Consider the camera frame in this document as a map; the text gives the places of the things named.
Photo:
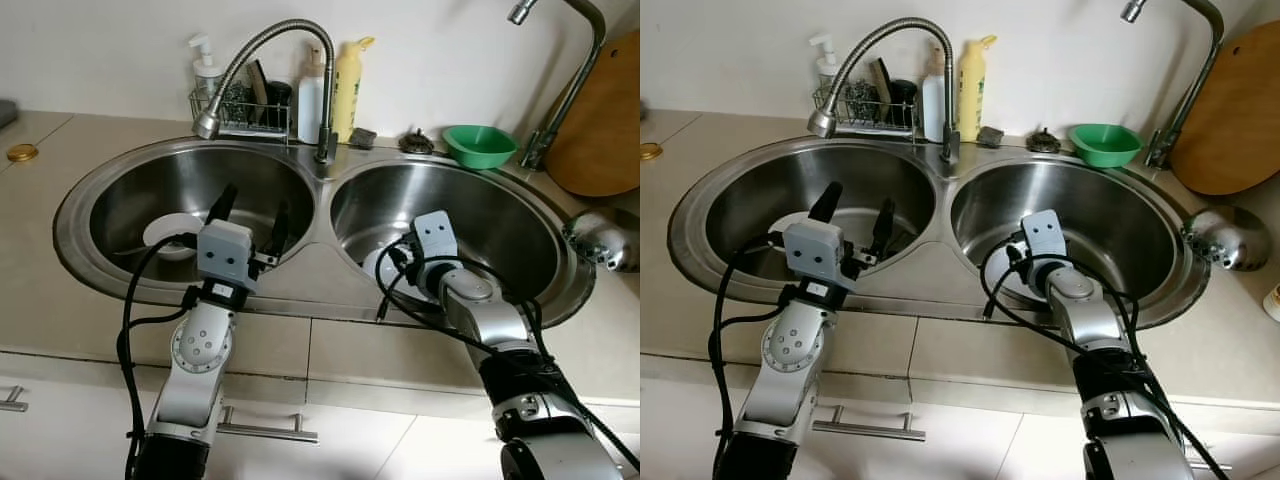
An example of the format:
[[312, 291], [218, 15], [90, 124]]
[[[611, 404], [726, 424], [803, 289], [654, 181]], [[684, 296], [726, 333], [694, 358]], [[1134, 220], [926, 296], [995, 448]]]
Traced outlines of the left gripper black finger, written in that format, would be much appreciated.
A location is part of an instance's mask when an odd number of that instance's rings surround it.
[[869, 255], [876, 256], [878, 260], [886, 259], [886, 251], [893, 234], [895, 211], [895, 201], [892, 198], [884, 198], [879, 211], [877, 212], [876, 223], [872, 229]]
[[205, 225], [211, 225], [215, 220], [227, 221], [234, 207], [237, 195], [238, 188], [234, 184], [227, 184], [210, 207]]
[[828, 183], [818, 200], [812, 205], [806, 218], [831, 224], [842, 192], [844, 186], [840, 182]]
[[287, 241], [289, 239], [289, 227], [291, 227], [291, 205], [287, 201], [282, 201], [276, 210], [275, 220], [271, 225], [271, 237], [269, 242], [269, 255], [271, 257], [279, 259], [287, 251]]

